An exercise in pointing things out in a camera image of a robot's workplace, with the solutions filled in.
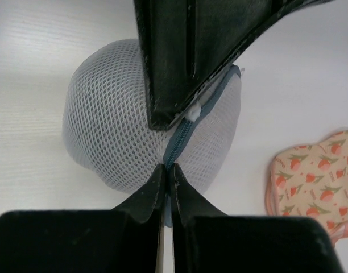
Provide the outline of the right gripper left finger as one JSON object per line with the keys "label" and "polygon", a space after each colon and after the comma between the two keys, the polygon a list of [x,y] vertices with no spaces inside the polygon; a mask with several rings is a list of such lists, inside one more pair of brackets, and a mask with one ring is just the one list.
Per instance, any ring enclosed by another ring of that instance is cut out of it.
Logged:
{"label": "right gripper left finger", "polygon": [[162,272],[165,167],[110,210],[0,216],[0,272]]}

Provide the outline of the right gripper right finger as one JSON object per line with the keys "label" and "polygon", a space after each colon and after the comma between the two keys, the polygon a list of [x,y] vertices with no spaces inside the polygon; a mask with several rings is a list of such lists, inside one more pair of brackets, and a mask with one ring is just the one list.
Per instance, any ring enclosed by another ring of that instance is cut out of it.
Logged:
{"label": "right gripper right finger", "polygon": [[188,183],[178,164],[168,182],[176,272],[340,272],[314,219],[228,216]]}

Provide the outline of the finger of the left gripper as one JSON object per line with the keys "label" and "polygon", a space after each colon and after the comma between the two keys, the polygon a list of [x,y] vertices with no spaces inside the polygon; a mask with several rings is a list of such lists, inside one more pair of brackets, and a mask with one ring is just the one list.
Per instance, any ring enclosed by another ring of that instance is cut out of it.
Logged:
{"label": "finger of the left gripper", "polygon": [[171,129],[283,17],[317,1],[135,1],[147,122]]}

